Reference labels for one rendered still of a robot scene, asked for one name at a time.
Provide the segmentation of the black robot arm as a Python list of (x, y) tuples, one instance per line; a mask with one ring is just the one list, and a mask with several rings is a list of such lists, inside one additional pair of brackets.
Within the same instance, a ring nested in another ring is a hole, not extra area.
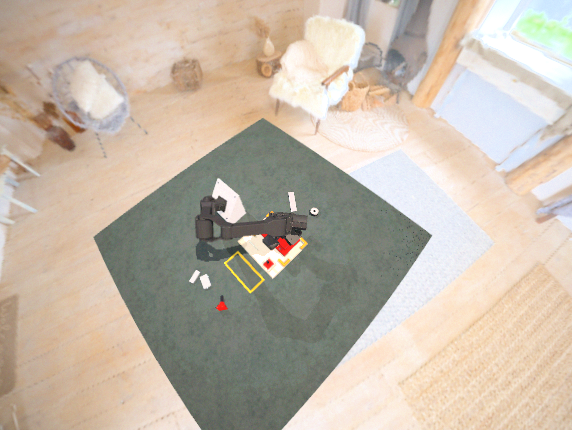
[[(305, 215), (295, 215), (284, 212), (270, 212), (269, 216), (262, 221), (231, 223), (225, 222), (216, 211), (226, 211), (227, 200), (218, 195), (204, 196), (200, 200), (201, 214), (195, 217), (196, 238), (203, 241), (229, 241), (233, 238), (268, 234), (271, 237), (284, 239), (289, 246), (300, 240), (302, 231), (307, 228)], [(221, 226), (221, 236), (213, 237), (213, 222)], [(293, 230), (292, 230), (293, 229)]]

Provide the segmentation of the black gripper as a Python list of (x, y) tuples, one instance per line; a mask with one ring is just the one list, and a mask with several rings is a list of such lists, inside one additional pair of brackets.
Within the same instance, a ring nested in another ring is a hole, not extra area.
[(265, 246), (267, 246), (271, 251), (273, 251), (280, 243), (278, 242), (278, 240), (280, 239), (280, 237), (271, 237), (270, 235), (266, 235), (263, 239), (262, 242)]

